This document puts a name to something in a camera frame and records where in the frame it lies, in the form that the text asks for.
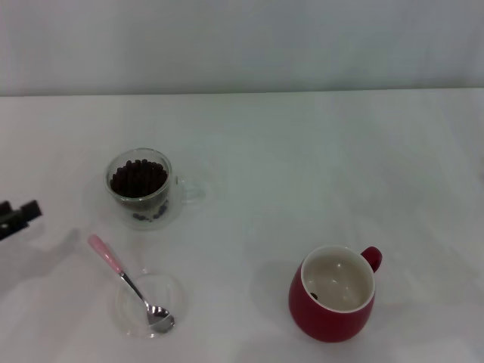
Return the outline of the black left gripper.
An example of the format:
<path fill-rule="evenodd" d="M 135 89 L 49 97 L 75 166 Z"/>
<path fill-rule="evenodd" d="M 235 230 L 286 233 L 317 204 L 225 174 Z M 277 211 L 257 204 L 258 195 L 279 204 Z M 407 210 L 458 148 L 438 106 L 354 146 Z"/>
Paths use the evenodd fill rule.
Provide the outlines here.
<path fill-rule="evenodd" d="M 8 201 L 0 203 L 0 240 L 27 228 L 34 219 L 42 216 L 37 200 L 31 200 L 20 207 L 20 210 L 11 211 Z"/>

